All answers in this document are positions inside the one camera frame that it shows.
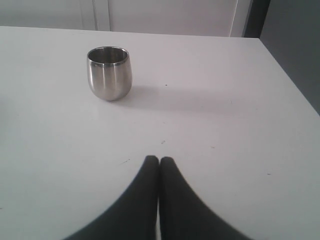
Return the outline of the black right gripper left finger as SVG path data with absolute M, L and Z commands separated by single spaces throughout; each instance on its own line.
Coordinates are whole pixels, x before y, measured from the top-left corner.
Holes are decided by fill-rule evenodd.
M 122 195 L 68 240 L 155 240 L 160 180 L 159 159 L 145 157 Z

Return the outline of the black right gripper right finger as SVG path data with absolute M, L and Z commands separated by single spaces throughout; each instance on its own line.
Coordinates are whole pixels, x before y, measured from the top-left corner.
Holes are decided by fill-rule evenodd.
M 163 240 L 249 239 L 206 206 L 168 156 L 160 161 L 159 220 Z

